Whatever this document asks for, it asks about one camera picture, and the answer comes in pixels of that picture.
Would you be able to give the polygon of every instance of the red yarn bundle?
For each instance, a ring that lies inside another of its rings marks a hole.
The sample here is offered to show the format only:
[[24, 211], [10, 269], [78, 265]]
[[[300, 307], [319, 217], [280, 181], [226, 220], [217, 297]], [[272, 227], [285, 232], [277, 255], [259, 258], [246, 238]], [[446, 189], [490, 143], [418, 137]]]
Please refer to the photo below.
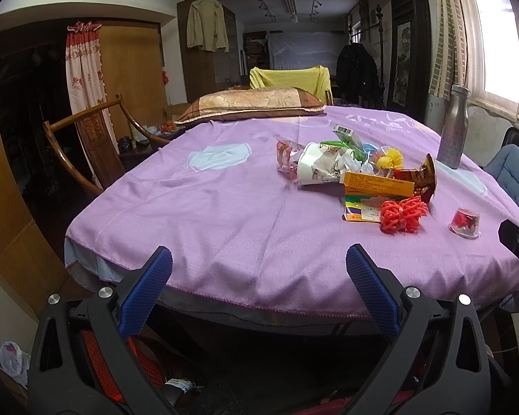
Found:
[[381, 205], [381, 231], [393, 234], [396, 231], [417, 232], [419, 217], [429, 213], [427, 204], [420, 196], [400, 202], [388, 200]]

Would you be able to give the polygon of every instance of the pillow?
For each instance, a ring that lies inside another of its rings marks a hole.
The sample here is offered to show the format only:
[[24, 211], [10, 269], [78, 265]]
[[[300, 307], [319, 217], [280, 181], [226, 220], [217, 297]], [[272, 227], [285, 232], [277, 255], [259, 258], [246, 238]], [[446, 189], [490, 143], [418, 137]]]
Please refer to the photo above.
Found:
[[228, 90], [201, 96], [175, 121], [177, 125], [209, 120], [296, 117], [321, 114], [325, 105], [295, 87]]

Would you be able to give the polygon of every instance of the yellow pom-pom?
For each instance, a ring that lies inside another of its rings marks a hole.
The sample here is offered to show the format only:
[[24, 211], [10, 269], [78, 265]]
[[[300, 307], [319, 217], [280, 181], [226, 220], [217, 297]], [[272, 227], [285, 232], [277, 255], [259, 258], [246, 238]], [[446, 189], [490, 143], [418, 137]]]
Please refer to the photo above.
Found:
[[382, 158], [379, 158], [377, 161], [377, 167], [380, 169], [391, 169], [392, 168], [392, 159], [388, 156], [383, 156]]
[[399, 169], [403, 167], [403, 156], [399, 150], [396, 148], [389, 148], [388, 151], [386, 151], [386, 155], [392, 159], [392, 168]]

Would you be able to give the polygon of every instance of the stainless steel bottle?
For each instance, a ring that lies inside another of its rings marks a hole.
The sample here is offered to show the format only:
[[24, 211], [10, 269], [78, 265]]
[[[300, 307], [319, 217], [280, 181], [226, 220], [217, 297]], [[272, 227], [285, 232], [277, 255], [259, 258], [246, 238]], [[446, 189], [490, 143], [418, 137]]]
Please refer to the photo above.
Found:
[[452, 86], [450, 105], [446, 111], [444, 128], [440, 138], [437, 161], [457, 169], [462, 158], [469, 119], [467, 116], [467, 96], [469, 90], [461, 85]]

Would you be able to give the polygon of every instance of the blue gripper pad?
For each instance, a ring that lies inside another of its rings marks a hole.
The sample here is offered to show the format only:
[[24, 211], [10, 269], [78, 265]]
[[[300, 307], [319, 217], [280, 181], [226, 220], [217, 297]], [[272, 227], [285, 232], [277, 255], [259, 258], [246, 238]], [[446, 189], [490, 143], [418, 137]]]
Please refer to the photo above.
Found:
[[[131, 286], [132, 288], [129, 288], [129, 293], [118, 301], [118, 304], [120, 303], [118, 329], [123, 340], [127, 341], [131, 335], [140, 333], [171, 276], [172, 270], [173, 257], [166, 247], [159, 247], [148, 259], [142, 270], [135, 270], [142, 275]], [[118, 289], [123, 288], [123, 281], [127, 278], [129, 278], [130, 284], [130, 277], [126, 276]]]
[[360, 245], [346, 254], [346, 270], [380, 334], [394, 339], [400, 332], [400, 308], [375, 272], [377, 266]]

